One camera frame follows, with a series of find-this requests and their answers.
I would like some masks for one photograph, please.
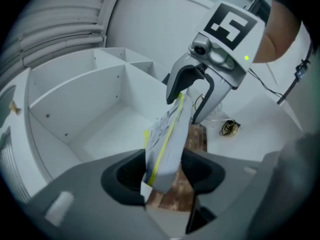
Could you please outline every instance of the yellow stripe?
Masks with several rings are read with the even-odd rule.
[[[143,145],[143,148],[145,149],[145,148],[147,147],[147,143],[148,143],[149,136],[150,136],[149,129],[146,129],[146,130],[143,132],[143,136],[144,136],[144,145]]]
[[[177,114],[176,114],[176,116],[175,116],[175,118],[173,120],[173,123],[170,125],[169,131],[168,131],[168,133],[167,133],[167,135],[165,137],[164,143],[163,143],[163,145],[161,147],[160,154],[159,154],[159,156],[158,156],[158,158],[157,158],[157,160],[155,162],[155,166],[153,168],[152,175],[151,175],[151,177],[150,177],[150,179],[149,179],[149,181],[147,183],[151,187],[152,187],[152,184],[154,183],[154,181],[156,179],[156,175],[157,175],[157,172],[158,172],[158,168],[159,168],[159,164],[160,164],[161,158],[163,157],[163,155],[165,153],[165,149],[166,149],[166,146],[168,144],[170,135],[171,135],[171,133],[172,133],[172,131],[174,129],[174,126],[176,124],[177,117],[178,117],[178,115],[180,114],[180,111],[183,108],[184,98],[185,97],[183,96],[182,93],[180,93],[178,97],[180,98],[180,104],[179,104],[178,112],[177,112]]]

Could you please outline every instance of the skin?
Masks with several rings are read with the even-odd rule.
[[[296,39],[301,21],[283,4],[272,0],[270,16],[254,63],[279,59]]]

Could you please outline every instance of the person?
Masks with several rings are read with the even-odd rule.
[[[311,37],[313,50],[319,45],[317,0],[272,0],[271,12],[254,63],[279,59],[296,39],[301,23]]]

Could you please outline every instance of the corrugated wall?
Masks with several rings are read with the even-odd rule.
[[[31,0],[2,47],[0,87],[28,67],[103,46],[109,11],[115,3],[116,0]]]

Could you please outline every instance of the brown wooden surface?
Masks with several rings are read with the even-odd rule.
[[[189,125],[188,136],[184,147],[191,151],[207,151],[207,130],[197,124]],[[181,169],[175,174],[172,187],[168,193],[162,194],[152,190],[146,205],[170,211],[190,212],[194,200],[194,191]]]

